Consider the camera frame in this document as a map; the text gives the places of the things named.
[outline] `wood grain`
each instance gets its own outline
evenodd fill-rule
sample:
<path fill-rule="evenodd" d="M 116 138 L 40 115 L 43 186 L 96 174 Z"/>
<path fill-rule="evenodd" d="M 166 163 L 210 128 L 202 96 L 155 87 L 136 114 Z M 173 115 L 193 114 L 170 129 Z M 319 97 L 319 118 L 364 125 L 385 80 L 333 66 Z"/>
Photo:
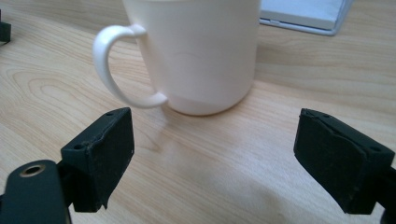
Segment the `wood grain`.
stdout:
<path fill-rule="evenodd" d="M 92 65 L 92 41 L 128 24 L 121 0 L 4 0 L 0 46 L 0 191 L 29 161 L 124 105 Z M 133 108 L 135 155 L 108 209 L 74 223 L 378 223 L 346 215 L 295 160 L 301 108 L 329 113 L 396 149 L 396 2 L 356 0 L 334 37 L 261 26 L 249 95 L 214 116 Z M 153 92 L 137 45 L 116 44 L 111 71 L 127 94 Z"/>

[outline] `black object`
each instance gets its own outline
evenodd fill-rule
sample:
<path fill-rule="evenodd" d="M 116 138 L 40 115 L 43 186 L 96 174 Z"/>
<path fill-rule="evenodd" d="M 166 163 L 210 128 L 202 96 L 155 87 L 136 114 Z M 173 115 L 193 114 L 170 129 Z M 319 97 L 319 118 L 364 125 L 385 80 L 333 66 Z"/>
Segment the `black object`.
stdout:
<path fill-rule="evenodd" d="M 1 9 L 0 9 L 0 42 L 8 43 L 11 41 L 11 24 L 1 22 Z"/>
<path fill-rule="evenodd" d="M 110 111 L 61 149 L 62 160 L 33 161 L 12 172 L 0 200 L 0 223 L 71 223 L 68 206 L 107 206 L 134 155 L 130 108 Z"/>
<path fill-rule="evenodd" d="M 330 115 L 302 109 L 294 153 L 345 213 L 371 214 L 379 202 L 382 223 L 396 222 L 392 150 Z"/>

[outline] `light wood surface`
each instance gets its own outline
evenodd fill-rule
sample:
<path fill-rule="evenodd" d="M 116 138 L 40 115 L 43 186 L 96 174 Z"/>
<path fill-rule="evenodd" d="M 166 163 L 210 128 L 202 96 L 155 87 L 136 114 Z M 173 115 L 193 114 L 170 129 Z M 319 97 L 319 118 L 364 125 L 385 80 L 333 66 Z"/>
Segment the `light wood surface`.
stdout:
<path fill-rule="evenodd" d="M 0 191 L 7 175 L 124 107 L 92 65 L 92 41 L 128 24 L 121 0 L 2 0 L 12 41 L 0 46 Z M 346 215 L 293 155 L 300 110 L 331 114 L 396 150 L 396 2 L 356 0 L 340 33 L 260 27 L 256 80 L 209 117 L 166 105 L 134 109 L 135 155 L 108 209 L 74 223 L 378 223 Z M 119 42 L 111 70 L 128 94 L 153 92 L 136 43 Z"/>

